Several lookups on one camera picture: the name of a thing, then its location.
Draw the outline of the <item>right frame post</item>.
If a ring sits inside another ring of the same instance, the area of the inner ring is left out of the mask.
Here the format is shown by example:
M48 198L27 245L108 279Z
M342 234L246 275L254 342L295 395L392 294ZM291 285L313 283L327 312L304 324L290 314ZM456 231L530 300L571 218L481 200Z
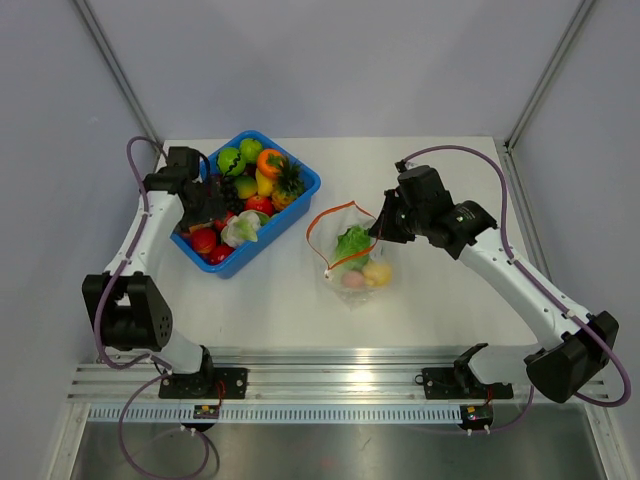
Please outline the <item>right frame post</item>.
M504 146L509 154L515 152L518 143L523 138L536 112L553 87L564 64L569 60L572 50L577 45L582 32L598 5L599 1L597 0L581 0L578 2L531 93L527 97L514 126L505 139Z

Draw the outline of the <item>white green cabbage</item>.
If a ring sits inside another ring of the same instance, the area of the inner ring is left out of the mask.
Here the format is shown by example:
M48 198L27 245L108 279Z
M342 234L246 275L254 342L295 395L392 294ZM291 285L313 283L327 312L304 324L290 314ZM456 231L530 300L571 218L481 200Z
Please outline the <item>white green cabbage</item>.
M257 232L271 217L257 210L247 210L232 216L221 231L221 240L231 248L238 248L247 242L258 241Z

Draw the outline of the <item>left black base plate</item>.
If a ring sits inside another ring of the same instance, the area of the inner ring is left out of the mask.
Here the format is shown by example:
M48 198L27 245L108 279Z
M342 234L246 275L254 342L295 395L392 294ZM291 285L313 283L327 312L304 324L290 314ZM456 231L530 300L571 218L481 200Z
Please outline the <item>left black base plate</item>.
M215 367L212 373L176 374L162 380L158 396L170 400L242 400L246 397L248 370Z

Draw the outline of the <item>red apple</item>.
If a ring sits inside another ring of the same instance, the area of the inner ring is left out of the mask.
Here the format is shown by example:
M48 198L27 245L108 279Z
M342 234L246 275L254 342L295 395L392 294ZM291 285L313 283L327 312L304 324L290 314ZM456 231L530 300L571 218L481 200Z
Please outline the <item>red apple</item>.
M274 206L269 197L254 195L246 200L246 210L257 211L271 217L275 213Z

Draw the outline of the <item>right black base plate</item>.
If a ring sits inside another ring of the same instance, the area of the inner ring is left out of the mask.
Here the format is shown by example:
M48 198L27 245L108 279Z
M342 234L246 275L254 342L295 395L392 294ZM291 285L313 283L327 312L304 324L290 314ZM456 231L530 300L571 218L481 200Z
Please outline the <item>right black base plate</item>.
M511 384L480 382L470 371L454 367L426 367L414 376L427 400L509 400Z

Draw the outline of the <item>yellow lemon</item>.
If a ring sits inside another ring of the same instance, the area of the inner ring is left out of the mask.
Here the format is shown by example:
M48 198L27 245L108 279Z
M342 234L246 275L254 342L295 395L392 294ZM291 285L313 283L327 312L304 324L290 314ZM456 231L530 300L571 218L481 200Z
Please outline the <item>yellow lemon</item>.
M388 285L393 278L392 266L388 263L379 263L370 260L363 268L362 275L365 285L372 288L381 288Z

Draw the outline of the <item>clear zip top bag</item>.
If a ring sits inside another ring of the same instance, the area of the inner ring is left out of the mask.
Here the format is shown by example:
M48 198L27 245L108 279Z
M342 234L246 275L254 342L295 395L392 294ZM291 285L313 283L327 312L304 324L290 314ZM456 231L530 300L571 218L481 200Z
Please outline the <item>clear zip top bag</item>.
M393 280L382 241L369 234L375 221L373 214L349 201L320 212L305 233L320 284L350 309L368 303Z

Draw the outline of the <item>yellow pepper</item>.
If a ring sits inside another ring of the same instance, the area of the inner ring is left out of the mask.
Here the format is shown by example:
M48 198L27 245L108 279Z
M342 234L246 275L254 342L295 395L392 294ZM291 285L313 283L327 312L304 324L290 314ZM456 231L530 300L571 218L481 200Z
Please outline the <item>yellow pepper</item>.
M259 170L255 172L255 179L257 183L257 194L263 197L270 197L274 190L275 181L262 174Z

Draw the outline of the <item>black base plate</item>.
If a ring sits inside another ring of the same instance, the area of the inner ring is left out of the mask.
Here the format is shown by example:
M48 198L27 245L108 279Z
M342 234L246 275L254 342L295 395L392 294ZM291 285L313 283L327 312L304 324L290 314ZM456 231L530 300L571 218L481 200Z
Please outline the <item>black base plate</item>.
M176 374L162 380L158 396L170 400L242 400L246 397L248 370L215 367L212 373Z
M454 367L426 367L414 376L427 400L509 400L511 384L480 382L470 371Z

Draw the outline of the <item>left frame post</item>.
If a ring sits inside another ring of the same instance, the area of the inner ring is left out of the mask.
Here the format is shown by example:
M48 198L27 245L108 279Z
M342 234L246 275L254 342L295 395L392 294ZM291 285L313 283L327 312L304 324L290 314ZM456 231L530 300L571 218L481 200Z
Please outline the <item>left frame post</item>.
M87 0L70 0L69 3L97 49L103 64L109 72L112 81L122 96L137 126L149 138L160 141L161 137L158 135L156 128L153 126L138 95L134 91L91 2Z

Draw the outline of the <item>dark grape bunch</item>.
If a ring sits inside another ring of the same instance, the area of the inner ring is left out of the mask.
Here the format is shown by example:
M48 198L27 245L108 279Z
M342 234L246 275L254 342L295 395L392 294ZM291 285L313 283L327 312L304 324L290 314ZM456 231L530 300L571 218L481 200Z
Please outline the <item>dark grape bunch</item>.
M228 211L231 211L234 215L239 215L244 210L245 201L239 196L234 176L222 176L220 178L220 193Z

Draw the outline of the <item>frame post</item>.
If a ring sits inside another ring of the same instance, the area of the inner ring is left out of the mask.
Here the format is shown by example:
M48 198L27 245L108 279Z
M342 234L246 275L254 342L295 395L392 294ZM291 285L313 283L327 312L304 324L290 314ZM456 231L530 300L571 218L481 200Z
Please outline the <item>frame post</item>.
M515 152L518 143L523 138L536 112L553 87L564 64L569 60L572 50L577 45L582 32L598 5L599 1L597 0L581 0L578 2L531 93L527 97L514 126L505 139L504 146L509 154Z
M153 126L138 95L134 91L91 2L87 0L70 0L69 3L97 49L103 64L109 72L112 81L122 96L137 126L149 138L160 141L161 137L158 135L156 128Z

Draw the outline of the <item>pink egg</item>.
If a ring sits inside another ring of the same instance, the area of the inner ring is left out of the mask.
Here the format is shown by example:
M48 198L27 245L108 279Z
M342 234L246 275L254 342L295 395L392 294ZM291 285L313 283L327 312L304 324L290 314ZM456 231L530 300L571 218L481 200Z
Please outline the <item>pink egg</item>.
M363 288L365 286L365 277L360 271L350 270L342 275L341 284L349 289Z

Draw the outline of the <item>blue plastic basket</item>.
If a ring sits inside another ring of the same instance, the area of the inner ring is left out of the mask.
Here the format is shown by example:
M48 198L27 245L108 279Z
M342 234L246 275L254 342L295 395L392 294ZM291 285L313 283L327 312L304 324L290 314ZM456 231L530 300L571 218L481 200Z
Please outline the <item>blue plastic basket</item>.
M292 162L299 164L301 168L300 177L304 183L305 191L292 202L291 206L287 206L283 213L277 213L274 220L267 222L266 225L257 232L256 242L245 242L216 265L211 264L203 254L196 252L192 248L192 242L190 240L187 240L178 233L174 233L171 236L173 243L200 270L217 275L221 279L229 279L234 276L247 263L253 260L259 253L269 246L278 236L298 221L309 210L312 196L321 186L320 177L315 171L288 152L275 140L255 130L247 130L239 133L208 156L211 161L212 175L219 173L217 165L219 154L227 148L239 149L241 143L246 139L256 140L263 147L275 149L287 156Z

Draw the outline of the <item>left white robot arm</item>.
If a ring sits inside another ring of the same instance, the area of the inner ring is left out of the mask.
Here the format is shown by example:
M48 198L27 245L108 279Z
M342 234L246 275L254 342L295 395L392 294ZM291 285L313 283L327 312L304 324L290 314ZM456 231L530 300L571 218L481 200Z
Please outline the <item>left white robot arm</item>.
M135 177L140 201L132 225L104 271L85 277L82 295L103 364L159 366L163 398L222 398L223 379L209 350L176 329L155 278L174 232L221 218L223 205L217 187L200 177L210 170L204 154L172 147L164 156L158 171Z

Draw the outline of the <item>green lettuce head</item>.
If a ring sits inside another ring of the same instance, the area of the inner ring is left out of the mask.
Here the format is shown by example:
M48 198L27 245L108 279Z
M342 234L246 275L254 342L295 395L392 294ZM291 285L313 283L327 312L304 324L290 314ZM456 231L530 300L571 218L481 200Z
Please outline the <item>green lettuce head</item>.
M359 253L368 249L371 245L372 238L369 236L368 230L360 225L353 225L337 237L331 264L336 264L347 257L354 256L353 259L340 264L340 267L347 270L361 270L369 261L369 254L359 255Z

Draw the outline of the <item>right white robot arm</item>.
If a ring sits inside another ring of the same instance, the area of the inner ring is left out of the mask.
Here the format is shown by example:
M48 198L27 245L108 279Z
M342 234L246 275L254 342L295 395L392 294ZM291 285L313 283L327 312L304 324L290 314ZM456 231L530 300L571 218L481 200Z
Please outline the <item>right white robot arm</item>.
M564 403L609 362L619 331L608 312L597 315L568 299L504 241L497 221L478 203L456 204L438 172L402 168L385 191L370 236L395 243L425 237L484 279L536 337L523 375L541 394Z

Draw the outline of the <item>small pineapple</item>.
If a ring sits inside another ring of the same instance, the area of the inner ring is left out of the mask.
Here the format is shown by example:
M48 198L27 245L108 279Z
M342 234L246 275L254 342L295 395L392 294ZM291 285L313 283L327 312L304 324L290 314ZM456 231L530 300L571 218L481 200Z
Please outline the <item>small pineapple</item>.
M300 173L299 164L292 163L288 158L281 162L271 193L271 201L277 211L282 211L290 206L305 192L305 185Z

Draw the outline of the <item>red tomato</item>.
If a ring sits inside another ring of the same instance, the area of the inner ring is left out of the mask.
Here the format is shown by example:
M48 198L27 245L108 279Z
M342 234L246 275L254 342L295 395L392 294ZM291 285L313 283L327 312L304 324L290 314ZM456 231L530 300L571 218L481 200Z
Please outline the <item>red tomato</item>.
M202 228L191 234L191 248L199 255L207 255L218 244L217 233L211 228Z

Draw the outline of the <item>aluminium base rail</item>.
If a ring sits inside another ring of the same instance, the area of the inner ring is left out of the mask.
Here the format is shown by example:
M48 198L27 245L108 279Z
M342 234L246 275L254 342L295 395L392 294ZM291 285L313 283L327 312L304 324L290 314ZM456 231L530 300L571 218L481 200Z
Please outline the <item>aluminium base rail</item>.
M248 370L246 404L419 404L415 376L458 356L442 348L210 349L214 364ZM97 360L77 365L66 400L122 403L158 372L141 363L115 370Z

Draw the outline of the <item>green yellow mango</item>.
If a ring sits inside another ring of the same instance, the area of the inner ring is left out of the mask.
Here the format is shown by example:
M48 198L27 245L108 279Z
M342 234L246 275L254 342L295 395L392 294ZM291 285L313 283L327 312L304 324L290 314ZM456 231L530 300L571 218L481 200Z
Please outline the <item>green yellow mango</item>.
M257 181L254 177L249 175L240 175L235 178L234 186L237 190L237 196L239 199L246 200L258 192Z

